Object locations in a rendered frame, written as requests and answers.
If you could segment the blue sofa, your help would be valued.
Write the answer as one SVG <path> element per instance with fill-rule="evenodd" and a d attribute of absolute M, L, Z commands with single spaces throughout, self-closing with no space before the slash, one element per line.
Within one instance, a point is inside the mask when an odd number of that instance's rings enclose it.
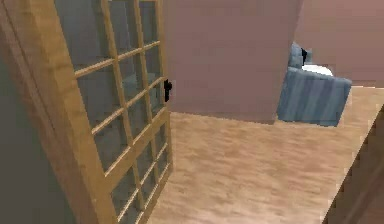
<path fill-rule="evenodd" d="M 302 69 L 305 64 L 315 64 L 312 51 L 293 42 L 277 108 L 278 119 L 336 127 L 352 81 L 305 71 Z"/>

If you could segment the wooden glass-paned room door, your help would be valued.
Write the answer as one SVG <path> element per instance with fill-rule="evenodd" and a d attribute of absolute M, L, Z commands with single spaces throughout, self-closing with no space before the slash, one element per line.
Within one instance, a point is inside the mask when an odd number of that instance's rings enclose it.
<path fill-rule="evenodd" d="M 161 0 L 0 0 L 0 47 L 74 224 L 146 224 L 172 171 Z"/>

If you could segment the white cushion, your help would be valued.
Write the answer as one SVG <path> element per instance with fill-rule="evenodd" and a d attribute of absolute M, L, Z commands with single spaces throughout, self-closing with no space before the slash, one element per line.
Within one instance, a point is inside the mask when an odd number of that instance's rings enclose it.
<path fill-rule="evenodd" d="M 316 64 L 305 64 L 302 66 L 302 69 L 305 71 L 315 72 L 327 76 L 333 75 L 332 71 L 329 68 Z"/>

